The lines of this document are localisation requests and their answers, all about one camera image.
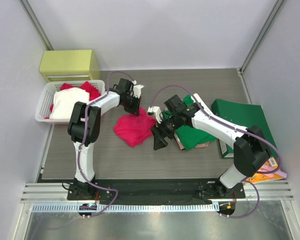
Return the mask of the pink red t-shirt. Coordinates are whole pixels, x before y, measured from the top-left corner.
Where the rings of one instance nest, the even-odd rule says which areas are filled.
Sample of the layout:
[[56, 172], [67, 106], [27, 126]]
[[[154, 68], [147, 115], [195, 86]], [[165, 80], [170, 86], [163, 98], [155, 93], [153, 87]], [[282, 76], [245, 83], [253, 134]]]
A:
[[139, 107], [139, 116], [132, 113], [121, 116], [113, 130], [129, 147], [134, 148], [153, 135], [151, 128], [155, 123], [156, 119]]

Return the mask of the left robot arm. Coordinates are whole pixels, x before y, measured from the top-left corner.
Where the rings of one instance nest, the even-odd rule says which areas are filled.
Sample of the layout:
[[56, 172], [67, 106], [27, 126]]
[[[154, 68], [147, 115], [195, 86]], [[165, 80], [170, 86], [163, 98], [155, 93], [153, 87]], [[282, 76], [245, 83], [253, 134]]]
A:
[[96, 176], [93, 154], [101, 130], [101, 117], [118, 106], [138, 116], [143, 88], [142, 84], [121, 78], [100, 97], [88, 103], [78, 101], [74, 104], [67, 132], [75, 148], [76, 172], [68, 188], [68, 200], [90, 200], [97, 193], [99, 187], [93, 186]]

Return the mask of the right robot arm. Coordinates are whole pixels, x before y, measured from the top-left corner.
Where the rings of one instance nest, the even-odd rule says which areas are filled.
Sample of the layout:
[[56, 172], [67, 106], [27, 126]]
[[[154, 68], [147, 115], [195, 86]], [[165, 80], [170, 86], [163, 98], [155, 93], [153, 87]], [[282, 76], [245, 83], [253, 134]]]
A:
[[233, 149], [233, 164], [215, 181], [216, 194], [225, 197], [242, 180], [252, 177], [272, 156], [269, 146], [263, 141], [262, 130], [253, 125], [248, 128], [224, 120], [206, 106], [198, 94], [191, 97], [194, 103], [186, 105], [178, 95], [164, 104], [170, 115], [164, 117], [158, 106], [150, 106], [147, 114], [155, 117], [151, 131], [153, 149], [165, 148], [166, 138], [172, 139], [176, 130], [183, 126], [204, 131], [226, 143]]

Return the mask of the red t-shirt in basket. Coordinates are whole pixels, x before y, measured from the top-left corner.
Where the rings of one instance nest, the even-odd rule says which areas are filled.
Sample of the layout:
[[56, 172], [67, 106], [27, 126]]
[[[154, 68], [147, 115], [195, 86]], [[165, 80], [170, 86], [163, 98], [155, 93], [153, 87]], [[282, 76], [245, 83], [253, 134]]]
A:
[[[89, 96], [89, 101], [92, 101], [92, 100], [95, 100], [96, 98], [100, 97], [101, 96], [101, 93], [100, 91], [94, 87], [93, 85], [91, 85], [88, 81], [84, 82], [81, 86], [79, 87], [75, 87], [71, 84], [68, 84], [68, 83], [64, 83], [61, 87], [60, 87], [60, 90], [59, 91], [62, 91], [62, 90], [66, 90], [66, 89], [70, 89], [70, 88], [80, 88], [82, 90], [85, 90], [86, 92], [88, 92], [90, 94]], [[50, 113], [52, 113], [52, 110], [53, 110], [53, 104], [50, 106]]]

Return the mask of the yellow-green box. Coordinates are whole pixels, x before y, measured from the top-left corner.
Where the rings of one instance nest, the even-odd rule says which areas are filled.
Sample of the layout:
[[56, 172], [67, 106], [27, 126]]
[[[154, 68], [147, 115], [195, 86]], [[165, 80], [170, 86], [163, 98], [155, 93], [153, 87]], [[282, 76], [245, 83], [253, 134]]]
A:
[[100, 78], [99, 64], [92, 49], [46, 50], [39, 72], [47, 82]]

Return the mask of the green binder folder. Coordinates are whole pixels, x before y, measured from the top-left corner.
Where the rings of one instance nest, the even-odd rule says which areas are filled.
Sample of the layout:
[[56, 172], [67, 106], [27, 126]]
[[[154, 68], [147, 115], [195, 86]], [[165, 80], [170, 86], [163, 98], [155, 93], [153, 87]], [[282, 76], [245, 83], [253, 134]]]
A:
[[259, 127], [265, 139], [276, 147], [274, 138], [268, 126], [263, 109], [260, 105], [231, 102], [216, 99], [211, 105], [211, 111], [218, 117], [233, 124]]

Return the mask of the white plastic laundry basket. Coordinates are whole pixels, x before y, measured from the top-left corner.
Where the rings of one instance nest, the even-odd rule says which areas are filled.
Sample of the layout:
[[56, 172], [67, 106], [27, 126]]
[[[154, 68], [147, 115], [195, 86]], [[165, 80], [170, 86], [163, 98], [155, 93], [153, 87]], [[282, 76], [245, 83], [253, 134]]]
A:
[[36, 107], [35, 119], [38, 122], [46, 122], [49, 124], [68, 124], [70, 119], [50, 119], [50, 106], [53, 104], [54, 94], [58, 92], [63, 84], [71, 84], [74, 87], [80, 87], [84, 82], [88, 81], [91, 85], [96, 87], [100, 94], [105, 93], [105, 83], [102, 80], [70, 80], [70, 81], [51, 81], [47, 83], [39, 97]]

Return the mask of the pink highlighter pens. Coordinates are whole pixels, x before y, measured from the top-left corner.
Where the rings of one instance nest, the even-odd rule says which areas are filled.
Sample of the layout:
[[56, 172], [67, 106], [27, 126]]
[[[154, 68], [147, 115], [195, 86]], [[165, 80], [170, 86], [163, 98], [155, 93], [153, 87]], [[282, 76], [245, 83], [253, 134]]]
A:
[[272, 177], [275, 175], [278, 175], [280, 178], [285, 179], [287, 177], [287, 174], [283, 171], [281, 171], [279, 168], [273, 168], [271, 166], [268, 166], [264, 164], [260, 169], [259, 172], [261, 172], [264, 175], [271, 175]]

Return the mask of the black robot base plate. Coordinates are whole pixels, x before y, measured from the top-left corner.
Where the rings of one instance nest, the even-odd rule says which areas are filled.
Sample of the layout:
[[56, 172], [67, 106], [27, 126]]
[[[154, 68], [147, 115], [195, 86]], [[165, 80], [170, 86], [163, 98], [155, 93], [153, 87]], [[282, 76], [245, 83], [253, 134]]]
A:
[[115, 205], [207, 205], [215, 199], [226, 201], [246, 197], [242, 183], [228, 189], [216, 178], [96, 179], [93, 183], [105, 190], [74, 180], [69, 185], [67, 199], [70, 201], [98, 199], [101, 204], [106, 205], [116, 194], [110, 189], [118, 190]]

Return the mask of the aluminium frame rail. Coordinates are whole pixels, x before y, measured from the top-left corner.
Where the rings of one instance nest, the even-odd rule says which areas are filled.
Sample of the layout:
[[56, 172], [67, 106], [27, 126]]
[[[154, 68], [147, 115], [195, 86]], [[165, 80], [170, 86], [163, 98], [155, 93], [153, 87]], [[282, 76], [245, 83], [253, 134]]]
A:
[[[269, 180], [256, 185], [261, 201], [293, 201], [287, 180]], [[60, 183], [27, 183], [21, 195], [22, 203], [61, 203], [67, 200], [67, 191]]]

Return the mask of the left corner aluminium post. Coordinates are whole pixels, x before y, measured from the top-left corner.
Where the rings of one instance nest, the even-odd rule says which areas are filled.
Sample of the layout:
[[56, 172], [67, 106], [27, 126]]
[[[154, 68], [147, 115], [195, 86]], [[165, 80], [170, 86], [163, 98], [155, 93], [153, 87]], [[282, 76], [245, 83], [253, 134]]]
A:
[[54, 48], [28, 0], [18, 0], [47, 51]]

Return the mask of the corner aluminium post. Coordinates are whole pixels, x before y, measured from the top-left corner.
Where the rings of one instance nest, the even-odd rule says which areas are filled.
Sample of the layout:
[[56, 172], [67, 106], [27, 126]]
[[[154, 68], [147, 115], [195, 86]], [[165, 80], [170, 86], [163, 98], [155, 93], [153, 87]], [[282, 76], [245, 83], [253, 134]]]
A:
[[28, 0], [18, 0], [47, 51], [54, 48]]
[[242, 66], [237, 69], [238, 74], [240, 76], [242, 76], [245, 73], [246, 69], [248, 68], [248, 65], [250, 64], [251, 60], [253, 59], [254, 55], [256, 54], [257, 50], [259, 49], [260, 45], [265, 39], [266, 35], [270, 31], [273, 23], [275, 22], [277, 16], [279, 15], [286, 2], [286, 0], [276, 0], [274, 2], [274, 5], [272, 6], [269, 14], [267, 15], [265, 22], [263, 23], [255, 41], [253, 42]]

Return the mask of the right corner aluminium post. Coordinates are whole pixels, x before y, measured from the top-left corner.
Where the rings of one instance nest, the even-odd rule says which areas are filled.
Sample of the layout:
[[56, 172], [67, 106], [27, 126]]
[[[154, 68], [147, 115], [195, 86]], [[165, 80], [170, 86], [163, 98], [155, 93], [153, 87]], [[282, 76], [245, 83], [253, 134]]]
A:
[[251, 60], [253, 59], [254, 55], [256, 54], [257, 50], [259, 49], [260, 45], [265, 39], [266, 35], [270, 31], [273, 23], [275, 22], [277, 16], [279, 15], [286, 2], [286, 0], [276, 0], [274, 2], [274, 5], [272, 6], [269, 14], [267, 15], [265, 22], [263, 23], [255, 41], [253, 42], [242, 66], [237, 69], [238, 74], [240, 76], [242, 76], [245, 73], [246, 69], [248, 68], [248, 65], [250, 64]]

